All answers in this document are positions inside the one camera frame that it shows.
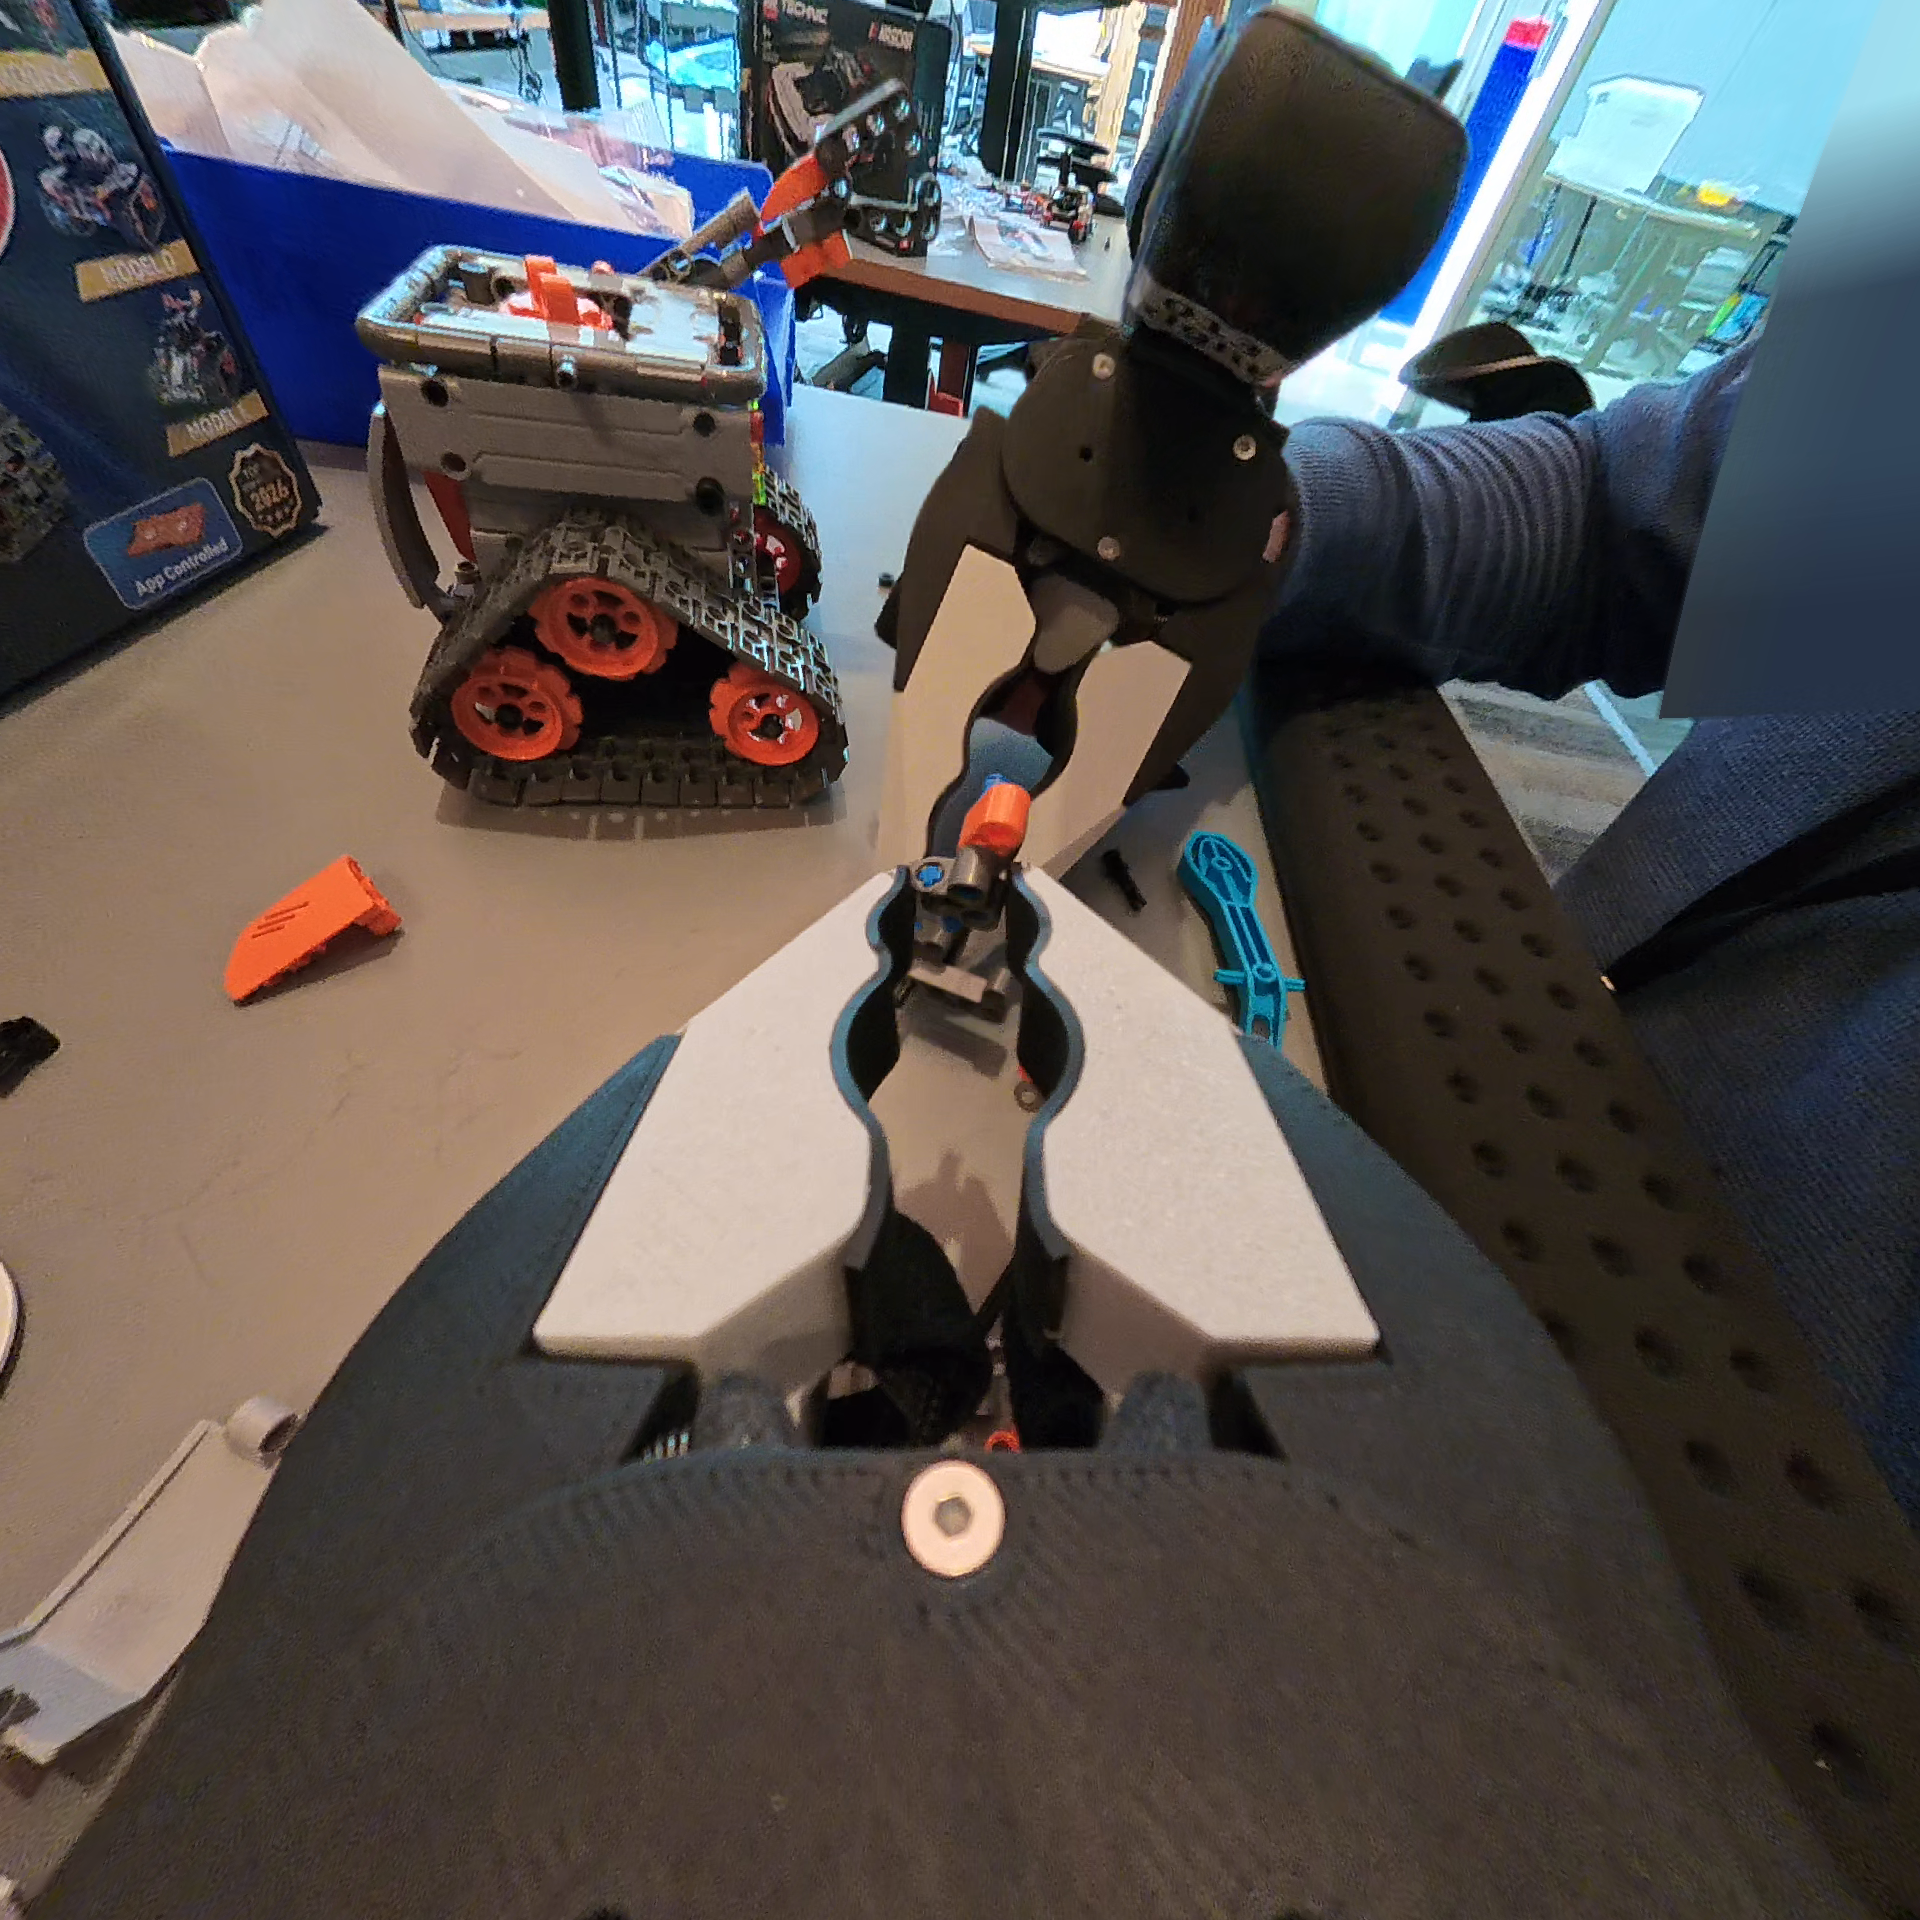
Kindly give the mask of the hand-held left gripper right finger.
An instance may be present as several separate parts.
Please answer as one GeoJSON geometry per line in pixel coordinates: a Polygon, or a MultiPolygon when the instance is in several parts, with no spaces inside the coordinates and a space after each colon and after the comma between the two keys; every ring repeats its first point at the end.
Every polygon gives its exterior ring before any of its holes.
{"type": "Polygon", "coordinates": [[[1371,1361],[1379,1327],[1247,1050],[1060,882],[1007,895],[1016,1062],[1040,1094],[1007,1265],[1023,1442],[1093,1442],[1143,1376],[1371,1361]]]}

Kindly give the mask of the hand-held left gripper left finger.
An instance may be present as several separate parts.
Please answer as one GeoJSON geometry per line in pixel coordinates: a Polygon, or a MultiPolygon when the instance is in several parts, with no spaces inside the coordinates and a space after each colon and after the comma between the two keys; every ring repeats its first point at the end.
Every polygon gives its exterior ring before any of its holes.
{"type": "Polygon", "coordinates": [[[852,1352],[847,1272],[893,1201],[870,1097],[899,1062],[901,872],[694,1016],[534,1322],[551,1359],[806,1395],[852,1352]]]}

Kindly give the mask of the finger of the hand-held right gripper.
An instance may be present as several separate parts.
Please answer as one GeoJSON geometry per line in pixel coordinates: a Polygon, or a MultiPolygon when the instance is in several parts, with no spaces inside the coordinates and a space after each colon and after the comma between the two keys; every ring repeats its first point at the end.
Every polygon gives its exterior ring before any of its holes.
{"type": "Polygon", "coordinates": [[[1115,605],[1075,578],[1035,578],[1031,669],[1045,690],[1032,738],[1050,755],[1031,802],[1023,863],[1062,877],[1115,827],[1188,664],[1155,641],[1117,643],[1115,605]]]}
{"type": "Polygon", "coordinates": [[[1023,672],[1038,618],[1016,567],[966,546],[893,697],[893,867],[917,867],[970,770],[986,703],[1023,672]]]}

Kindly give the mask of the small dark grey connector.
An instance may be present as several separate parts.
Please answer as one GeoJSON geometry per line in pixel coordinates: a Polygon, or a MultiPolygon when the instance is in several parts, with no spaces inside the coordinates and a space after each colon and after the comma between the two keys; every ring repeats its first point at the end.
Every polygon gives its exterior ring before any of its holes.
{"type": "Polygon", "coordinates": [[[995,933],[1000,926],[1003,905],[1020,872],[1020,856],[995,861],[973,850],[955,850],[942,857],[949,861],[949,882],[942,895],[924,895],[917,888],[915,867],[918,863],[908,872],[917,898],[915,960],[926,957],[957,965],[975,935],[995,933]]]}

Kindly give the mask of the person's right forearm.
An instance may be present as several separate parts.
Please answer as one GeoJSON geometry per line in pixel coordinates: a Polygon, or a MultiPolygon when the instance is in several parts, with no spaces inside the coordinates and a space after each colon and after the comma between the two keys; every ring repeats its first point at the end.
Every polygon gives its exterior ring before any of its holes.
{"type": "Polygon", "coordinates": [[[1543,699],[1662,688],[1758,352],[1580,417],[1301,423],[1291,566],[1260,659],[1398,662],[1543,699]]]}

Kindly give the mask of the light blue brick separator tool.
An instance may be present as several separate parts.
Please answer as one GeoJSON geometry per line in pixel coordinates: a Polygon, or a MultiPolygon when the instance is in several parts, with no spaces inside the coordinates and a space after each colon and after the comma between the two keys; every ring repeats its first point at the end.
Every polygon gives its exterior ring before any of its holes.
{"type": "Polygon", "coordinates": [[[1211,931],[1219,960],[1213,979],[1230,993],[1239,1034],[1282,1053],[1288,1001],[1304,993],[1304,983],[1285,971],[1262,923],[1256,865],[1228,835],[1194,832],[1178,873],[1211,931]]]}

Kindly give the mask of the brown office desk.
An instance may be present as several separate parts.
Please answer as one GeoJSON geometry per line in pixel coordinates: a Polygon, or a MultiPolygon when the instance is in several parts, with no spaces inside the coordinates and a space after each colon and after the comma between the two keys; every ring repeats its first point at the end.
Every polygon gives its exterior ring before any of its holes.
{"type": "Polygon", "coordinates": [[[1072,335],[1083,318],[1117,323],[1132,275],[1122,221],[1094,218],[1076,251],[1083,279],[995,267],[975,248],[891,257],[852,243],[851,257],[802,289],[851,320],[891,329],[882,397],[922,409],[927,391],[971,402],[975,352],[1072,335]]]}

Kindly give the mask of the black chair seat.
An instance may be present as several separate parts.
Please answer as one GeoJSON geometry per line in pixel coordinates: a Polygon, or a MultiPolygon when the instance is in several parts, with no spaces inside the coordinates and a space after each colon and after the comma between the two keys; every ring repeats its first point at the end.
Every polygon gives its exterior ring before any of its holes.
{"type": "Polygon", "coordinates": [[[1560,357],[1533,351],[1501,320],[1458,327],[1406,362],[1398,382],[1411,393],[1464,414],[1472,423],[1533,414],[1580,417],[1595,398],[1586,377],[1560,357]]]}

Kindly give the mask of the partly built toy robot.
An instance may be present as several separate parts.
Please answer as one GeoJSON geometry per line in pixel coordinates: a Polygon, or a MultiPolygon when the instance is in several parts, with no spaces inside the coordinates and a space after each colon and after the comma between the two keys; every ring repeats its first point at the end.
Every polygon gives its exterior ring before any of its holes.
{"type": "Polygon", "coordinates": [[[851,177],[915,159],[899,81],[852,99],[763,203],[638,275],[432,248],[356,315],[367,487],[438,621],[415,751],[498,808],[788,810],[847,765],[804,625],[822,551],[762,450],[773,359],[747,285],[847,259],[851,177]]]}

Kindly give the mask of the black dimpled pad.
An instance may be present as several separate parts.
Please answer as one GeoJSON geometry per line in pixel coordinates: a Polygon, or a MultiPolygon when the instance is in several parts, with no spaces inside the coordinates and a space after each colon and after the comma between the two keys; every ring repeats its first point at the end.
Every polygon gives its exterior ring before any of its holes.
{"type": "Polygon", "coordinates": [[[1918,1913],[1915,1535],[1442,697],[1256,671],[1250,777],[1335,1102],[1620,1442],[1773,1767],[1918,1913]]]}

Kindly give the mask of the orange wedge panel brick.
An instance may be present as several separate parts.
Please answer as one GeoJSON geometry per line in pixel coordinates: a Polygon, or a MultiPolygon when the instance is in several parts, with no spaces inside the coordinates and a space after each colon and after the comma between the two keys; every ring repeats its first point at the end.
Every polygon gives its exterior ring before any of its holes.
{"type": "Polygon", "coordinates": [[[223,993],[234,1003],[248,1001],[351,931],[387,939],[400,929],[397,909],[364,867],[351,856],[338,856],[240,929],[223,965],[223,993]]]}

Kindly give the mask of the black toy kit box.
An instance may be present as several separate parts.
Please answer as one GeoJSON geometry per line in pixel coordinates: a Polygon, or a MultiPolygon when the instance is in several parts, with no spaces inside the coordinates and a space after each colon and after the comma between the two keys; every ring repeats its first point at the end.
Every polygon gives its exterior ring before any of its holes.
{"type": "Polygon", "coordinates": [[[859,135],[851,237],[922,259],[944,218],[938,182],[950,26],[927,5],[756,2],[740,14],[740,128],[747,157],[784,171],[880,89],[886,130],[859,135]]]}

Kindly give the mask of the grey curved panel brick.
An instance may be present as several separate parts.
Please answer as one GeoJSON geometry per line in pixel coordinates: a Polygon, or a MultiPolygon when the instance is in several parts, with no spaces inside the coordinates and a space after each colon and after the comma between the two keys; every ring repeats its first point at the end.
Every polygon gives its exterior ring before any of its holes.
{"type": "Polygon", "coordinates": [[[3,1638],[4,1754],[47,1767],[176,1670],[299,1424],[299,1413],[272,1400],[197,1424],[3,1638]]]}

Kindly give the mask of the blue storage bin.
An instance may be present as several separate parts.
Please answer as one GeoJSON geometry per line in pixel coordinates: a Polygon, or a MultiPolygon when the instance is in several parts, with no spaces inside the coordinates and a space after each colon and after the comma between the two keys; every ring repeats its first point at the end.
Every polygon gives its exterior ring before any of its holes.
{"type": "Polygon", "coordinates": [[[467,202],[170,159],[282,419],[367,478],[468,489],[485,525],[567,502],[680,513],[726,542],[784,445],[794,293],[651,282],[668,243],[467,202]]]}

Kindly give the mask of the blue robot kit box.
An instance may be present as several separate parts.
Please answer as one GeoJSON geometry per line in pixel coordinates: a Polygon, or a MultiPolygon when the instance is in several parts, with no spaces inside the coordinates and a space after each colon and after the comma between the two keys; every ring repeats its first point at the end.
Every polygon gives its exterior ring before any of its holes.
{"type": "Polygon", "coordinates": [[[320,497],[85,5],[3,5],[3,693],[310,537],[320,497]]]}

